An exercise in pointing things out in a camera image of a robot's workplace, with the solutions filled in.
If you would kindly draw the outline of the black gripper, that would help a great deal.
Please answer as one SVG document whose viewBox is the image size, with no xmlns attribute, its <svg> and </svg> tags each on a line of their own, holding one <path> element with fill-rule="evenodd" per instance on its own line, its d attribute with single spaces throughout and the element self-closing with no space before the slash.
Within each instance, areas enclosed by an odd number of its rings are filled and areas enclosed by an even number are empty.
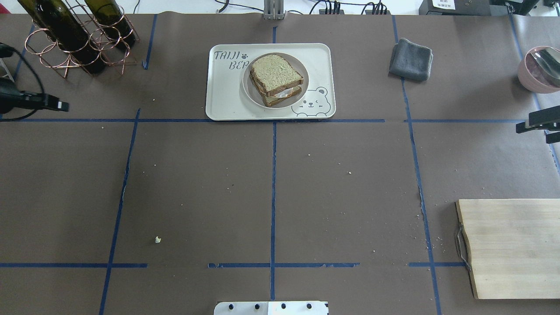
<svg viewBox="0 0 560 315">
<path fill-rule="evenodd" d="M 0 113 L 6 114 L 14 108 L 68 112 L 70 105 L 46 93 L 22 91 L 20 94 L 12 80 L 0 78 Z"/>
</svg>

